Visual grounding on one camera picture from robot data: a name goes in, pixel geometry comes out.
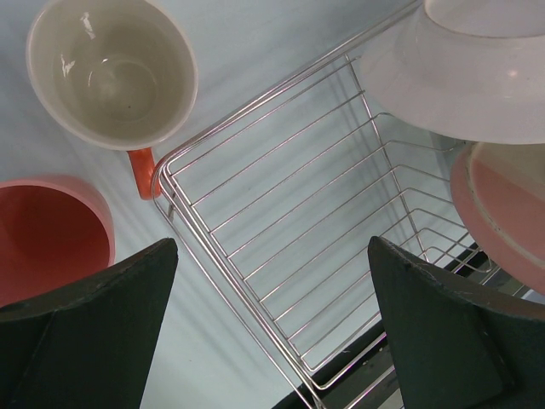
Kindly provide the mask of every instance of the mug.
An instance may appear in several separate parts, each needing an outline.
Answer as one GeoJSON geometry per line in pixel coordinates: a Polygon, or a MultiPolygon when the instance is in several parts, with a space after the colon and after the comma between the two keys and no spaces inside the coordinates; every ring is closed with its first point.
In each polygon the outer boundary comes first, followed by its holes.
{"type": "Polygon", "coordinates": [[[112,215],[71,176],[0,182],[0,308],[111,266],[112,215]]]}
{"type": "Polygon", "coordinates": [[[37,98],[66,130],[128,151],[143,199],[151,147],[187,120],[198,72],[186,36],[148,0],[52,0],[32,24],[26,65],[37,98]]]}

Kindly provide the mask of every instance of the metal dish rack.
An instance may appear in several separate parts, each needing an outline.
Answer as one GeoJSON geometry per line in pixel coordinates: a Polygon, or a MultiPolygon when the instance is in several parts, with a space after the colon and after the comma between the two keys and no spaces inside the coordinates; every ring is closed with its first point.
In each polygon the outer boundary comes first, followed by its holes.
{"type": "MultiPolygon", "coordinates": [[[[310,408],[325,408],[319,391],[386,336],[328,382],[313,379],[381,318],[367,263],[371,236],[440,266],[455,261],[462,268],[467,259],[458,255],[479,251],[470,248],[473,240],[450,201],[450,165],[464,143],[388,115],[360,84],[365,42],[420,3],[196,135],[155,173],[163,189],[159,210],[310,408]]],[[[491,264],[481,273],[490,279],[497,270],[491,264]]]]}

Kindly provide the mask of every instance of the table surface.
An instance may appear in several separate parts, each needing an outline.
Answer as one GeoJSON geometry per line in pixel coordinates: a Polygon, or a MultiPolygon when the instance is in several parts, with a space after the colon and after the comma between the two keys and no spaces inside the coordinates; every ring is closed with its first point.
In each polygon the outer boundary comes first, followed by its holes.
{"type": "MultiPolygon", "coordinates": [[[[139,199],[125,153],[91,146],[43,109],[26,75],[26,34],[44,0],[0,3],[0,180],[68,174],[112,210],[117,260],[173,233],[139,199]]],[[[402,0],[163,0],[197,56],[197,104],[160,158],[266,87],[387,15],[402,0]]],[[[290,392],[267,357],[184,256],[164,317],[144,408],[268,408],[290,392]]]]}

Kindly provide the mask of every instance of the wire basket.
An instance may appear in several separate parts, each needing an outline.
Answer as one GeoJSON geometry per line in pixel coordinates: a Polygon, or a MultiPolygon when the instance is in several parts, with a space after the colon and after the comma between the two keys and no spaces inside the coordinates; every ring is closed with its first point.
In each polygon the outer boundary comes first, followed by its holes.
{"type": "Polygon", "coordinates": [[[318,392],[385,337],[327,382],[313,379],[381,318],[371,236],[441,267],[467,266],[458,256],[479,251],[450,198],[450,166],[464,143],[383,112],[360,84],[365,42],[419,3],[257,96],[167,155],[155,173],[159,210],[308,407],[325,407],[318,392]]]}

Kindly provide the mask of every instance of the orange mug handle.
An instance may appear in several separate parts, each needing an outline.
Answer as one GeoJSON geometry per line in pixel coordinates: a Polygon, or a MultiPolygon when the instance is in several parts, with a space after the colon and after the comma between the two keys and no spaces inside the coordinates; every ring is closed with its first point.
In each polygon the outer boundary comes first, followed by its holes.
{"type": "Polygon", "coordinates": [[[161,187],[157,183],[152,192],[152,177],[155,161],[150,147],[138,151],[128,151],[130,164],[135,174],[136,186],[141,199],[151,200],[161,195],[161,187]]]}

